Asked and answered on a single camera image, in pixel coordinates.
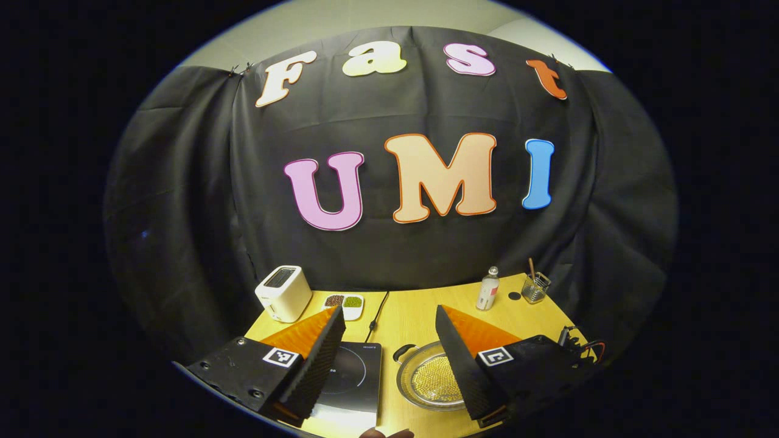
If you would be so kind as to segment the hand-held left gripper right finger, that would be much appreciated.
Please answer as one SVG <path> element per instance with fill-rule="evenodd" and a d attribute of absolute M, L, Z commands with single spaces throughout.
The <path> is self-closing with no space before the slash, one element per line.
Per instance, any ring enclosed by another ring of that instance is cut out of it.
<path fill-rule="evenodd" d="M 521 340 L 489 322 L 438 305 L 436 332 L 478 426 L 522 418 L 581 382 L 581 350 L 547 336 Z"/>

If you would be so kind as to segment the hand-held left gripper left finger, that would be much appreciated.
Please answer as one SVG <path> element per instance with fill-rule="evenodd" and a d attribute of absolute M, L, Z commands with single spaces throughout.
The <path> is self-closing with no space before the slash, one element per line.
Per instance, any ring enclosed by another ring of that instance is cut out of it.
<path fill-rule="evenodd" d="M 323 390 L 344 331 L 343 309 L 335 306 L 261 341 L 234 338 L 186 370 L 228 401 L 301 426 Z"/>

